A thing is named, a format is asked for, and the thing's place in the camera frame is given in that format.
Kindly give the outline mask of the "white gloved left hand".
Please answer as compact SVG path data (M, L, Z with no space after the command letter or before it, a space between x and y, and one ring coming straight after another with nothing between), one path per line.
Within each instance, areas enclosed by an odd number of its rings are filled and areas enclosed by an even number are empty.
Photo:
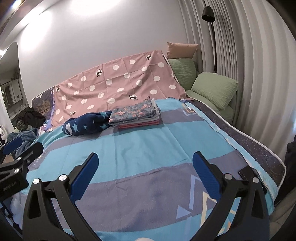
M23 220L23 206L21 204L21 197L19 194L15 194L12 197L10 208L13 214L14 222L19 225Z

